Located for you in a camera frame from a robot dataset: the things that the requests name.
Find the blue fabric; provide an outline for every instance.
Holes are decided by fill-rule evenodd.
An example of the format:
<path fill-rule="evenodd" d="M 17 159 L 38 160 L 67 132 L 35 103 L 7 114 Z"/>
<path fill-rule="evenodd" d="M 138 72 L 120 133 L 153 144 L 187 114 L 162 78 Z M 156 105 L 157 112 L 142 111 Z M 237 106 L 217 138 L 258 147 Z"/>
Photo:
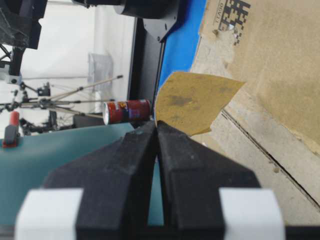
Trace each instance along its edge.
<path fill-rule="evenodd" d="M 166 40 L 159 88 L 172 73 L 188 72 L 196 55 L 207 0 L 185 1 L 182 23 Z"/>

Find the black metal frame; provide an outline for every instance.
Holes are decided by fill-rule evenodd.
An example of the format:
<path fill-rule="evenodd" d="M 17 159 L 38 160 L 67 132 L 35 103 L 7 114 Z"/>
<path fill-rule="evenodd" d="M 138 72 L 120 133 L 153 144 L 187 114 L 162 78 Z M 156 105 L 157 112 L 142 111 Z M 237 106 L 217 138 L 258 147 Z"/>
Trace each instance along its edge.
<path fill-rule="evenodd" d="M 155 40 L 145 30 L 143 20 L 135 19 L 128 100 L 148 99 L 154 109 L 165 47 L 165 40 Z"/>

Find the white tape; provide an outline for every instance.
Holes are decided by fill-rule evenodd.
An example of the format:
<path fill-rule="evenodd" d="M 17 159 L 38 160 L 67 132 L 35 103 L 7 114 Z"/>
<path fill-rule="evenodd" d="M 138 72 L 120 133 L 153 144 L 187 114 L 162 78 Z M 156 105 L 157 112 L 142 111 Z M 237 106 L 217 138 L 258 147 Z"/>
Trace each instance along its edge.
<path fill-rule="evenodd" d="M 285 226 L 274 193 L 260 188 L 220 188 L 224 240 L 285 240 Z"/>
<path fill-rule="evenodd" d="M 76 240 L 76 221 L 83 190 L 31 190 L 15 225 L 15 240 Z"/>

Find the black bracket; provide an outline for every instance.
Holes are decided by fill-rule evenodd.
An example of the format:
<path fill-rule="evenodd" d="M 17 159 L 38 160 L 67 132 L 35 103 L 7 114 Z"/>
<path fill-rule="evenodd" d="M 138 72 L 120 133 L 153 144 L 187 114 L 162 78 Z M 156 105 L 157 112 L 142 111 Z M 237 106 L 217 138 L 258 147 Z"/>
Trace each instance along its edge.
<path fill-rule="evenodd" d="M 181 0 L 172 0 L 160 19 L 144 18 L 144 29 L 158 42 L 163 42 L 178 21 Z"/>

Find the qr code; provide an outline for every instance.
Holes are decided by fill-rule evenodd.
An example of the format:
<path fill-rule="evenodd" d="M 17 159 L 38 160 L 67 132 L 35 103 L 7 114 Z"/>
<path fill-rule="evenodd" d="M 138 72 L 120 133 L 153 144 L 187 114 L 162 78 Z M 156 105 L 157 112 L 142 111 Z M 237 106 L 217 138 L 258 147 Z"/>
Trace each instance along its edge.
<path fill-rule="evenodd" d="M 240 38 L 243 35 L 244 24 L 247 21 L 250 7 L 250 4 L 242 0 L 226 0 L 219 30 L 227 31 L 234 29 L 236 34 L 234 45 L 239 44 Z"/>

